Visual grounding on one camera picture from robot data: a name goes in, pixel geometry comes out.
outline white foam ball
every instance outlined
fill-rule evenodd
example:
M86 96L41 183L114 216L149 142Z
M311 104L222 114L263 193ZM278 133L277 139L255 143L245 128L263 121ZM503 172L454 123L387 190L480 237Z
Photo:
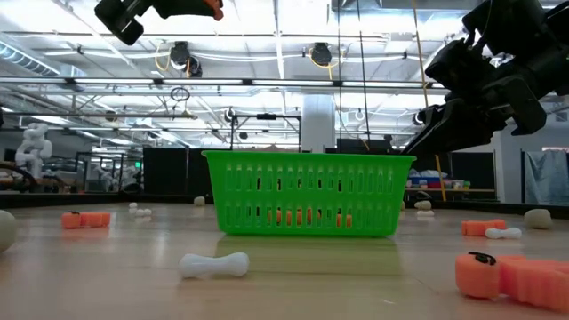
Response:
M0 253L5 252L16 241L16 218L11 213L0 210Z
M194 199L194 205L195 206L205 206L205 198L202 196L197 196Z
M419 201L418 203L415 204L415 208L421 211L429 211L433 208L433 206L430 203L430 201Z
M533 209L525 213L524 224L527 228L547 230L553 226L553 220L548 210Z
M418 217L434 217L435 213L432 212L431 210L428 210L428 211L419 210L419 211L417 211L417 216Z

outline floor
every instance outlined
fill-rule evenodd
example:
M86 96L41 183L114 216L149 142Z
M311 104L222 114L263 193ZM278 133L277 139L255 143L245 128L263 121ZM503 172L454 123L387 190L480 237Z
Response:
M462 237L461 220L522 217L408 210L390 238L225 236L213 207L127 204L12 210L17 243L0 255L0 318L12 319L556 319L507 299L473 300L454 285L453 263L467 251L569 260L569 221L522 240ZM67 211L113 212L110 228L62 230ZM180 257L246 252L243 278L181 280Z

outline ceiling light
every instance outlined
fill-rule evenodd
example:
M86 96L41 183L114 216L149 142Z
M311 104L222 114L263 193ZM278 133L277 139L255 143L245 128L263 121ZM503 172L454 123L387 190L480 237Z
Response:
M89 132L82 132L82 131L79 131L79 133L83 134L85 137L88 137L88 138L93 138L93 139L98 139L98 138L99 138L98 136L96 136L96 135L94 135L94 134L92 134L92 133L89 133Z
M153 75L157 75L157 76L160 76L160 77L164 78L164 75L161 74L160 71L150 71L150 73L153 74Z
M115 143L115 144L120 144L120 145L132 145L132 141L130 140L125 140L125 139L107 139L109 142Z
M65 84L63 78L56 77L0 77L2 84Z
M344 81L344 86L364 86L363 81ZM369 81L365 86L372 88L421 88L418 82L396 82L396 81Z
M32 116L34 119L48 122L50 124L68 124L68 121L58 116Z
M240 85L240 84L243 84L243 80L231 80L231 79L165 79L164 84L170 84L170 85L184 85L184 84Z
M95 127L95 128L83 128L83 127L71 127L69 130L81 130L81 131L113 131L113 128L103 128L103 127Z
M364 113L362 112L362 109L359 108L359 109L357 110L357 112L356 112L356 120L357 120L357 121L362 121L362 120L364 120L364 119L365 119L365 115L364 115Z
M302 81L302 80L253 80L252 85L282 85L282 86L332 86L333 81Z
M152 79L75 78L76 84L153 84Z
M169 132L160 132L158 135L160 136L160 138L162 138L166 141L169 141L169 142L178 141L178 139L173 134L171 134Z

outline fluorescent light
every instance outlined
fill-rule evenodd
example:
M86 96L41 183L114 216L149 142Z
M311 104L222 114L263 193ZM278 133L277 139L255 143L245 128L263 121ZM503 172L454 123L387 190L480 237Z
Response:
M96 128L71 127L71 128L69 128L69 130L81 130L81 131L113 131L113 128L102 128L102 127L96 127Z
M243 84L243 80L231 79L165 79L164 84L184 85L184 84L217 84L217 85L239 85Z
M178 138L174 137L174 135L169 132L160 132L158 135L160 136L160 138L170 142L178 141Z
M385 52L405 52L411 41L389 41L385 46Z
M112 142L112 143L120 144L120 145L124 145L124 146L126 146L126 145L132 145L132 141L130 141L130 140L115 139L115 138L107 139L107 140L110 141L110 142Z
M32 116L34 119L48 122L50 124L68 124L68 121L58 116Z
M253 80L253 85L284 85L284 86L332 86L333 81L302 81L302 80Z
M82 132L82 131L79 131L79 132L81 132L81 134L83 134L85 137L89 137L89 138L93 138L93 139L98 139L98 138L99 138L98 136L96 136L96 135L94 135L94 134L92 134L92 133L89 133L89 132Z
M155 128L118 128L118 131L123 132L158 132L162 129L155 129Z
M65 79L56 77L0 77L2 84L65 84Z
M75 78L77 84L153 84L152 79Z
M344 81L344 86L363 87L363 81ZM421 83L417 82L391 82L391 81L369 81L365 86L372 88L421 88Z

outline gray curtain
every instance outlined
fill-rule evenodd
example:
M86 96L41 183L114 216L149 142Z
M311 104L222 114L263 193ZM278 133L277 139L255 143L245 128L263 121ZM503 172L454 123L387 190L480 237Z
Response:
M525 153L525 202L569 205L569 168L564 151Z

